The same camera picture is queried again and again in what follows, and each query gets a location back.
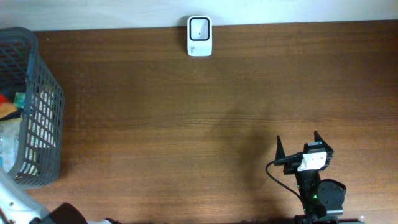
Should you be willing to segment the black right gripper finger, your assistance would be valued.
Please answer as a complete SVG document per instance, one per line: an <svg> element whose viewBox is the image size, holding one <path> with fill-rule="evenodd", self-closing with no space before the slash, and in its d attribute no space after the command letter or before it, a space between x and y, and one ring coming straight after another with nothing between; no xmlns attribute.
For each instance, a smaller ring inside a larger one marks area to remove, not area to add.
<svg viewBox="0 0 398 224"><path fill-rule="evenodd" d="M285 152L284 152L284 148L282 145L282 141L280 136L277 136L277 142L276 142L276 153L275 153L275 159L283 159L285 158Z"/></svg>
<svg viewBox="0 0 398 224"><path fill-rule="evenodd" d="M330 146L323 140L318 131L314 131L314 141L321 142L325 149L330 149Z"/></svg>

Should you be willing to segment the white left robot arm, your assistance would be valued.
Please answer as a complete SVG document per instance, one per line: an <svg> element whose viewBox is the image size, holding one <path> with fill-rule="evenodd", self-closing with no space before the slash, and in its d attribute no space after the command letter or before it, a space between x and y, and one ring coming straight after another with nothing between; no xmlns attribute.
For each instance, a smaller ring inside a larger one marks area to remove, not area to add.
<svg viewBox="0 0 398 224"><path fill-rule="evenodd" d="M111 218L88 220L69 203L63 203L50 211L1 170L1 224L121 224L121 222Z"/></svg>

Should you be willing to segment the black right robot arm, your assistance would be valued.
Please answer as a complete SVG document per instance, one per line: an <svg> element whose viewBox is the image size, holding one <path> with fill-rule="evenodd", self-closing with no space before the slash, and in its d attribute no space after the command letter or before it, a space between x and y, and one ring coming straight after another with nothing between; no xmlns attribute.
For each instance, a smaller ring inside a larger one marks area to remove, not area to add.
<svg viewBox="0 0 398 224"><path fill-rule="evenodd" d="M280 136L276 140L275 159L266 166L266 174L277 184L298 197L303 214L294 216L294 223L361 223L358 219L341 219L344 213L346 186L332 179L321 179L333 158L334 150L317 131L314 140L303 146L303 151L287 156ZM294 175L298 192L286 186L269 172L269 167L283 166L284 175Z"/></svg>

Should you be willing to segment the white barcode scanner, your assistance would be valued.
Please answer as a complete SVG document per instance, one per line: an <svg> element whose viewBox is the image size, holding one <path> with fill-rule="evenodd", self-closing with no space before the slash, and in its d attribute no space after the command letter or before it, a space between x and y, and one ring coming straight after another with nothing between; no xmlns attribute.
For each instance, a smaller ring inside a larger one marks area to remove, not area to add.
<svg viewBox="0 0 398 224"><path fill-rule="evenodd" d="M213 50L212 20L208 16L187 19L187 53L191 57L208 57Z"/></svg>

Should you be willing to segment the red yellow item in basket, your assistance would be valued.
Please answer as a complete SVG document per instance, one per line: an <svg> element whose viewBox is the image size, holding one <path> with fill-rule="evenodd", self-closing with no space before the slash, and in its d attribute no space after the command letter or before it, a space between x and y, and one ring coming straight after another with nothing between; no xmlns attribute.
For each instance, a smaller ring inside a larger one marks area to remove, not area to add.
<svg viewBox="0 0 398 224"><path fill-rule="evenodd" d="M17 107L13 102L11 102L6 96L1 94L1 104L0 104L0 118L5 118L17 111Z"/></svg>

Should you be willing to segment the green packet in basket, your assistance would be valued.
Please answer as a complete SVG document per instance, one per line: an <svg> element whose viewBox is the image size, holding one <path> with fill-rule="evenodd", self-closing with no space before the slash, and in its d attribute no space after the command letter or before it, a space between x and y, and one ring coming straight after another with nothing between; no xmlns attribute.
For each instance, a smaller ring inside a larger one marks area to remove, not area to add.
<svg viewBox="0 0 398 224"><path fill-rule="evenodd" d="M14 97L14 105L18 109L23 109L25 107L26 94L23 92L17 92Z"/></svg>

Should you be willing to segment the grey plastic mesh basket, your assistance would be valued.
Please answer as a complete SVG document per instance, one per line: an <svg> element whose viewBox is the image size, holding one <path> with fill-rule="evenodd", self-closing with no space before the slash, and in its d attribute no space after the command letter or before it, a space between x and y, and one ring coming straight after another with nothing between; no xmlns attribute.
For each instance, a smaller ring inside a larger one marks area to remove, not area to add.
<svg viewBox="0 0 398 224"><path fill-rule="evenodd" d="M1 94L22 105L1 119L14 123L16 161L7 173L23 189L39 189L60 173L65 97L39 54L36 36L23 27L1 29Z"/></svg>

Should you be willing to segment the clear plastic bag in basket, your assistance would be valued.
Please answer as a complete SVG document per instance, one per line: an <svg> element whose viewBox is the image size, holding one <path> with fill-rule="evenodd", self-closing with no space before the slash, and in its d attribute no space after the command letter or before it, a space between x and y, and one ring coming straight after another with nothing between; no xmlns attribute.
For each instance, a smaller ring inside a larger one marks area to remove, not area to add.
<svg viewBox="0 0 398 224"><path fill-rule="evenodd" d="M1 168L9 172L16 163L22 118L1 121Z"/></svg>

